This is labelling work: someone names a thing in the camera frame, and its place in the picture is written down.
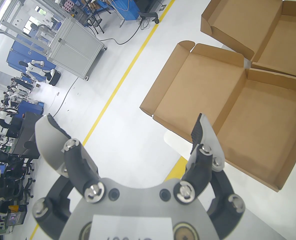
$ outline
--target open cardboard box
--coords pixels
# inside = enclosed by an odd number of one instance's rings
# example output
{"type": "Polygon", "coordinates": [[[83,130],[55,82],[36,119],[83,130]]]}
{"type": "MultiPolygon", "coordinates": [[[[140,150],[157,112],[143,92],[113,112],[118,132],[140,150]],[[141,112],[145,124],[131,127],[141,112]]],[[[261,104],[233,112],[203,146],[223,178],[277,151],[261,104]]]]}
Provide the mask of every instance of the open cardboard box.
{"type": "Polygon", "coordinates": [[[255,68],[296,76],[296,1],[211,0],[201,31],[255,68]]]}
{"type": "Polygon", "coordinates": [[[190,142],[204,113],[227,162],[278,191],[296,162],[296,77],[243,64],[239,53],[182,41],[140,108],[190,142]]]}

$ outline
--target epoxy floor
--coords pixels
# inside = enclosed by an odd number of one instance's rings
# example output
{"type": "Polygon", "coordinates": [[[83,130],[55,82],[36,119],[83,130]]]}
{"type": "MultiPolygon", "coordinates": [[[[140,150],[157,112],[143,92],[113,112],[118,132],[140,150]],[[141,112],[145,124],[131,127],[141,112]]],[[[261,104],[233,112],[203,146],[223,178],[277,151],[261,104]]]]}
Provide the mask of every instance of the epoxy floor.
{"type": "MultiPolygon", "coordinates": [[[[169,4],[171,0],[160,1],[169,4]]],[[[200,32],[201,14],[209,1],[175,0],[102,115],[85,145],[101,177],[109,177],[129,187],[151,187],[163,182],[180,154],[184,156],[190,152],[189,144],[177,140],[139,106],[178,42],[191,40],[222,47],[220,42],[200,32]]],[[[122,43],[138,27],[136,21],[127,21],[119,28],[120,20],[115,14],[103,13],[101,17],[105,34],[99,33],[100,39],[115,38],[122,43]]],[[[45,103],[44,114],[56,114],[54,118],[61,128],[84,141],[154,25],[151,22],[149,28],[139,30],[124,45],[105,41],[108,49],[94,66],[89,81],[59,69],[62,76],[55,87],[43,83],[31,96],[45,103]]],[[[244,198],[249,210],[229,239],[296,239],[296,166],[279,193],[262,187],[231,166],[228,168],[235,192],[244,198]]],[[[34,177],[34,198],[28,205],[25,223],[16,226],[5,239],[30,238],[36,226],[31,214],[33,203],[47,194],[58,174],[40,159],[35,162],[34,177]]],[[[212,196],[207,188],[201,197],[205,208],[212,196]]],[[[73,190],[71,211],[80,198],[73,190]]],[[[39,228],[33,239],[48,237],[39,228]]]]}

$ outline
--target white robot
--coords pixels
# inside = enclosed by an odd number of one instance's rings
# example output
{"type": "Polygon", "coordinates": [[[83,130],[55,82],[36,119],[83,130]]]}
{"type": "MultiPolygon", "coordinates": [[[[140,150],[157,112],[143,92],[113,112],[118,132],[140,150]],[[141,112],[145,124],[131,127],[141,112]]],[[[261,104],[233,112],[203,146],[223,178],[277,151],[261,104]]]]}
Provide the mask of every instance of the white robot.
{"type": "Polygon", "coordinates": [[[45,66],[44,61],[37,61],[32,60],[29,63],[26,63],[24,61],[18,61],[18,64],[21,66],[26,67],[26,74],[29,75],[33,80],[36,80],[36,77],[32,75],[32,72],[35,72],[43,77],[46,77],[46,83],[55,86],[60,78],[60,72],[51,69],[51,70],[43,70],[42,67],[45,66]]]}
{"type": "MultiPolygon", "coordinates": [[[[141,217],[170,218],[173,235],[163,239],[224,239],[239,223],[245,203],[234,193],[223,171],[225,157],[204,114],[199,115],[191,137],[193,148],[181,179],[173,178],[152,188],[129,188],[101,178],[81,142],[61,129],[50,114],[45,115],[35,124],[36,145],[60,177],[47,196],[34,204],[34,218],[53,240],[100,239],[99,234],[114,236],[118,235],[117,230],[124,237],[137,229],[135,222],[134,227],[129,226],[129,218],[141,217]],[[215,198],[206,211],[197,198],[209,183],[215,198]],[[82,199],[70,213],[68,195],[74,187],[82,199]],[[93,222],[94,217],[105,219],[105,226],[93,222]],[[119,227],[111,232],[108,225],[116,217],[119,227]]],[[[150,232],[157,230],[150,223],[148,229],[150,232]]]]}

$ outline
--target yellow floor line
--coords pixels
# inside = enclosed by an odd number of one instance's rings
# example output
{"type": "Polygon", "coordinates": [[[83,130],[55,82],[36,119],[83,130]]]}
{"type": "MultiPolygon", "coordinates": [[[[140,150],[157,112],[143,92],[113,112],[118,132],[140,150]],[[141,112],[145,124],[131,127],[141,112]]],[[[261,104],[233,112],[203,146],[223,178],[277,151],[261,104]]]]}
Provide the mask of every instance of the yellow floor line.
{"type": "Polygon", "coordinates": [[[35,235],[35,233],[36,233],[38,227],[39,227],[39,225],[37,224],[37,225],[35,226],[35,229],[34,229],[33,233],[31,234],[29,240],[32,240],[32,239],[33,239],[33,237],[34,237],[34,235],[35,235]]]}
{"type": "MultiPolygon", "coordinates": [[[[169,11],[169,9],[171,8],[171,6],[173,5],[173,3],[175,2],[175,0],[171,0],[170,3],[167,5],[167,7],[165,8],[164,12],[162,13],[161,17],[159,17],[160,22],[163,20],[163,18],[165,17],[165,15],[167,14],[167,12],[169,11]]],[[[113,93],[111,94],[111,96],[109,97],[107,103],[105,104],[104,108],[101,110],[99,116],[97,117],[96,121],[94,122],[93,126],[91,127],[90,131],[88,132],[83,145],[85,145],[87,143],[87,141],[89,140],[89,137],[91,136],[91,134],[93,133],[93,131],[95,130],[96,126],[98,125],[100,119],[103,117],[104,113],[106,112],[108,106],[110,105],[111,101],[113,100],[113,98],[115,97],[117,91],[119,90],[120,86],[122,85],[122,83],[125,81],[126,77],[128,76],[130,70],[132,69],[132,67],[134,66],[135,62],[137,61],[138,57],[140,56],[140,54],[142,53],[142,51],[144,50],[144,48],[146,47],[147,43],[149,42],[149,40],[151,39],[152,35],[155,33],[156,29],[158,28],[159,25],[155,25],[152,30],[150,31],[148,37],[146,38],[146,40],[144,41],[144,43],[142,44],[142,46],[140,47],[139,51],[137,52],[137,54],[135,55],[134,59],[132,60],[132,62],[130,63],[130,65],[128,66],[127,70],[125,71],[124,75],[122,76],[121,80],[119,81],[119,83],[117,84],[116,88],[114,89],[113,93]]]]}
{"type": "MultiPolygon", "coordinates": [[[[167,14],[167,12],[169,11],[169,9],[171,8],[171,6],[173,5],[173,3],[175,2],[175,0],[171,0],[170,3],[166,6],[164,12],[162,13],[162,15],[159,17],[159,21],[161,22],[163,20],[163,18],[165,17],[165,15],[167,14]]],[[[95,130],[96,126],[98,125],[100,119],[103,117],[105,111],[107,110],[108,106],[110,105],[111,101],[113,100],[113,98],[115,97],[116,93],[118,92],[119,88],[121,87],[122,83],[125,81],[126,77],[128,76],[130,70],[132,69],[132,67],[134,66],[135,62],[137,61],[138,57],[140,56],[140,54],[142,53],[142,51],[144,50],[144,48],[146,47],[147,43],[149,42],[149,40],[151,39],[152,35],[155,33],[156,29],[158,28],[158,25],[155,25],[152,30],[150,31],[148,37],[146,38],[146,40],[144,41],[144,43],[142,44],[142,46],[140,47],[139,51],[137,52],[137,54],[135,55],[134,59],[132,60],[132,62],[130,63],[130,65],[128,66],[127,70],[125,71],[124,75],[122,76],[121,80],[119,81],[119,83],[117,84],[116,88],[114,89],[113,93],[111,94],[111,96],[109,97],[107,103],[105,104],[104,108],[101,110],[99,116],[97,117],[96,121],[94,122],[93,126],[91,127],[90,131],[88,132],[88,134],[86,135],[84,141],[83,141],[83,145],[85,145],[87,143],[87,141],[89,140],[89,137],[91,136],[91,134],[93,133],[93,131],[95,130]]],[[[170,178],[181,178],[184,171],[185,171],[185,165],[186,163],[183,165],[183,173],[181,174],[181,176],[179,177],[180,173],[181,173],[181,166],[182,166],[182,159],[185,160],[184,158],[180,158],[178,160],[178,162],[176,163],[176,165],[174,166],[174,169],[178,169],[176,171],[171,171],[171,173],[168,175],[168,177],[170,178]]],[[[37,224],[35,226],[35,229],[33,231],[33,233],[31,234],[29,240],[32,240],[34,235],[36,234],[37,229],[39,228],[39,225],[37,224]]]]}
{"type": "Polygon", "coordinates": [[[186,164],[187,160],[183,157],[180,157],[180,159],[177,161],[177,163],[174,165],[174,167],[166,177],[165,181],[173,178],[180,179],[185,173],[186,164]]]}

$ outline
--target white label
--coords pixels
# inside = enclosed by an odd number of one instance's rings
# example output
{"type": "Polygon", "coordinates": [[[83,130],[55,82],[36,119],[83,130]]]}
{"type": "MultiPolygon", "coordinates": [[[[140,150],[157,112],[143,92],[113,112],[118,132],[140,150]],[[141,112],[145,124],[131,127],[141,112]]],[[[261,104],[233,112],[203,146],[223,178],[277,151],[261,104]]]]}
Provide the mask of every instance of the white label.
{"type": "Polygon", "coordinates": [[[170,217],[94,215],[89,240],[173,240],[170,217]]]}

